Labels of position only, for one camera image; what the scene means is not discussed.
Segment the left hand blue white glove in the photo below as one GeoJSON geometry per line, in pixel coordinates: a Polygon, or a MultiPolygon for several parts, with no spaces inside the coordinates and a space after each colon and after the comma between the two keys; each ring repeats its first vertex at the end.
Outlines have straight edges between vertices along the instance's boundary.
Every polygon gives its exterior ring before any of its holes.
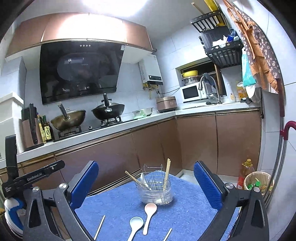
{"type": "Polygon", "coordinates": [[[23,223],[25,220],[25,204],[19,198],[8,198],[4,201],[7,225],[10,230],[19,238],[23,238],[23,223]]]}

